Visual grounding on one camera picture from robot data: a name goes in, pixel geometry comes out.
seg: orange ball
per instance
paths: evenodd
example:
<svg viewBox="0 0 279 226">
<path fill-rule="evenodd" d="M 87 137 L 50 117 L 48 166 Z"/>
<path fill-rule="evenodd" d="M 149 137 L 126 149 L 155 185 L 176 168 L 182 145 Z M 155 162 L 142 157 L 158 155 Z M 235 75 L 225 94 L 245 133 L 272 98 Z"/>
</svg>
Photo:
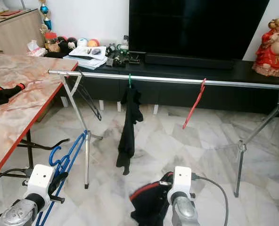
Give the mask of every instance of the orange ball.
<svg viewBox="0 0 279 226">
<path fill-rule="evenodd" d="M 96 47 L 96 46 L 100 46 L 100 43 L 96 39 L 90 39 L 89 42 L 88 42 L 88 46 L 89 47 Z"/>
</svg>

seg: television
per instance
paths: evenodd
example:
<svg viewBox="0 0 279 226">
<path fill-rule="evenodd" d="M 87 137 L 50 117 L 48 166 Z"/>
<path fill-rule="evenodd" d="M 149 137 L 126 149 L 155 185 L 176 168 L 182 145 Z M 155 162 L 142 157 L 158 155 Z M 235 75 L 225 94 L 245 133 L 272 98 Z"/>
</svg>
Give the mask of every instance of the television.
<svg viewBox="0 0 279 226">
<path fill-rule="evenodd" d="M 242 59 L 269 0 L 130 0 L 129 50 Z"/>
</svg>

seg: red statue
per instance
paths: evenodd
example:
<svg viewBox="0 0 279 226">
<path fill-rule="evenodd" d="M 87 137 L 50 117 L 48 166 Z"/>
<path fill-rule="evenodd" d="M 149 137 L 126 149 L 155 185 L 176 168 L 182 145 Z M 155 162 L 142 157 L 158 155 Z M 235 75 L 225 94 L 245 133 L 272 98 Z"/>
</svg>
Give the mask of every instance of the red statue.
<svg viewBox="0 0 279 226">
<path fill-rule="evenodd" d="M 253 69 L 265 76 L 279 77 L 279 18 L 268 24 L 271 29 L 262 36 Z"/>
</svg>

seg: wooden cabinet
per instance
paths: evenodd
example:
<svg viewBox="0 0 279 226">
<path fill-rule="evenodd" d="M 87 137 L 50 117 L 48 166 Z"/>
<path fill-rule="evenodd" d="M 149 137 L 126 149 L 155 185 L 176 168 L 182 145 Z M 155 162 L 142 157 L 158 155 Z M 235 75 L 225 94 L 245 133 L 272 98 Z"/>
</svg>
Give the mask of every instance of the wooden cabinet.
<svg viewBox="0 0 279 226">
<path fill-rule="evenodd" d="M 0 50 L 5 54 L 25 55 L 27 43 L 31 40 L 37 40 L 38 46 L 44 47 L 44 38 L 39 30 L 41 24 L 38 9 L 0 20 Z"/>
</svg>

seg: ball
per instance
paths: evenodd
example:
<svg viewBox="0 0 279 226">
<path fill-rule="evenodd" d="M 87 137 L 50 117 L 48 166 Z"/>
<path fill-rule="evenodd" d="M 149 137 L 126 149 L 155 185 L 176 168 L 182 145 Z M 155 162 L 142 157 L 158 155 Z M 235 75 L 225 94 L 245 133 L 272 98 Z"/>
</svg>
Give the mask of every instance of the ball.
<svg viewBox="0 0 279 226">
<path fill-rule="evenodd" d="M 90 39 L 89 42 L 88 42 L 88 46 L 89 47 L 96 47 L 96 46 L 100 46 L 100 43 L 96 39 Z"/>
<path fill-rule="evenodd" d="M 78 46 L 87 46 L 87 43 L 88 41 L 85 38 L 78 39 Z"/>
</svg>

